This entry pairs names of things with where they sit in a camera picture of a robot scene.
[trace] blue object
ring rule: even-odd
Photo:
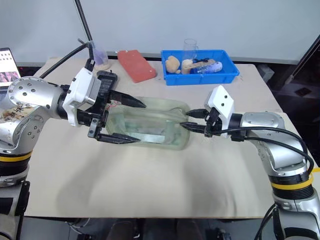
[[[214,59],[222,63],[222,70],[215,73],[206,74],[176,74],[166,71],[166,60],[169,56],[175,56],[180,64],[182,62],[183,50],[162,50],[161,60],[163,68],[163,76],[166,84],[170,85],[196,85],[196,84],[229,84],[236,76],[239,75],[239,70],[231,61],[230,57],[224,50],[197,50],[197,59]]]

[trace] black pole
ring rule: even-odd
[[[87,21],[86,21],[86,17],[85,17],[84,11],[83,11],[81,3],[80,3],[80,0],[74,0],[74,2],[75,2],[75,5],[76,5],[76,8],[78,9],[78,13],[80,15],[81,22],[82,22],[85,34],[86,34],[86,36],[88,38],[88,41],[92,41],[93,39],[92,39],[90,30],[89,30],[89,27],[88,27],[88,24],[87,24]]]

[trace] white table surface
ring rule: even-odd
[[[39,76],[57,59],[50,59]],[[202,108],[216,85],[166,86],[160,62],[155,79],[133,83],[118,61],[117,91]],[[85,59],[70,59],[45,79],[70,84]],[[240,76],[224,87],[237,112],[281,108],[254,65],[238,64]],[[285,113],[286,128],[297,132]],[[50,119],[34,148],[27,216],[46,217],[262,217],[272,204],[271,186],[249,142],[191,133],[184,150],[115,145],[88,138],[88,127]]]

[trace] wall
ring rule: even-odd
[[[159,54],[194,38],[201,49],[225,49],[238,61],[297,63],[320,34],[318,0],[81,3],[93,39],[107,51]],[[72,0],[0,0],[0,8],[0,45],[11,47],[17,62],[63,56],[85,39]]]

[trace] floor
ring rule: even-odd
[[[105,240],[108,232],[115,222],[115,219],[110,218],[93,218],[89,221],[87,226],[77,228],[82,233],[94,236],[95,240]],[[168,225],[173,222],[172,219],[147,219],[146,224],[157,225],[158,230],[148,232],[144,231],[143,240],[174,240],[174,233],[168,234]],[[224,229],[230,233],[232,240],[249,240],[253,239],[256,231],[259,228],[261,219],[245,219],[237,221],[223,222],[218,219],[195,219],[199,226],[199,230],[203,240],[215,240],[213,232],[216,228]],[[21,233],[21,240],[76,240],[78,234],[70,229],[69,225],[65,222],[56,220],[45,220],[38,218],[25,217],[23,220],[23,227]],[[263,231],[263,238],[266,240],[275,240],[273,234],[273,224],[270,221]]]

